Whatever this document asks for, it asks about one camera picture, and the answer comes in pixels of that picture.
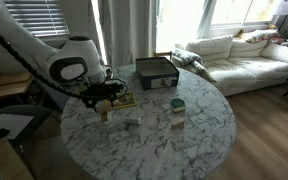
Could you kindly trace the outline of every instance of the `gray box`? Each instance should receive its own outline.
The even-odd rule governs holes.
[[[144,90],[177,86],[180,74],[165,57],[136,59],[136,72]]]

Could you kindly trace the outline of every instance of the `white sofa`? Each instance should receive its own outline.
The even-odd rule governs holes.
[[[288,77],[288,47],[263,40],[247,43],[232,36],[201,39],[176,45],[177,48],[199,55],[209,80],[224,96],[230,96],[286,82]],[[199,75],[190,63],[173,56],[177,66]]]

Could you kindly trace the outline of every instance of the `marble tabletop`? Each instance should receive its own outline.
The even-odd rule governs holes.
[[[112,111],[103,124],[93,109],[70,98],[61,131],[65,146],[85,171],[99,179],[201,179],[213,172],[230,152],[235,118],[224,96],[209,82],[179,69],[177,87],[142,90],[135,66],[115,70],[137,99],[137,106]],[[174,98],[185,101],[186,111],[172,112]],[[183,129],[172,129],[178,116]],[[142,125],[123,123],[140,117]]]

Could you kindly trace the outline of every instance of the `wooden floor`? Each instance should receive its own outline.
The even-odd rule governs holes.
[[[288,180],[288,84],[227,97],[236,117],[233,149],[209,180]],[[68,155],[59,124],[46,121],[25,144],[37,179],[94,179]]]

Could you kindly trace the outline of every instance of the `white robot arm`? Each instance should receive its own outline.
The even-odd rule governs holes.
[[[103,99],[112,102],[117,99],[116,94],[124,88],[125,93],[127,92],[125,83],[124,85],[104,83],[105,75],[100,64],[100,56],[92,40],[87,37],[72,37],[61,49],[48,46],[35,38],[12,17],[3,0],[0,0],[0,44],[42,82],[62,93],[81,98],[87,107],[95,109],[97,101]],[[87,89],[76,95],[48,82],[13,47],[37,61],[57,83],[70,85],[71,82],[82,78],[88,84]]]

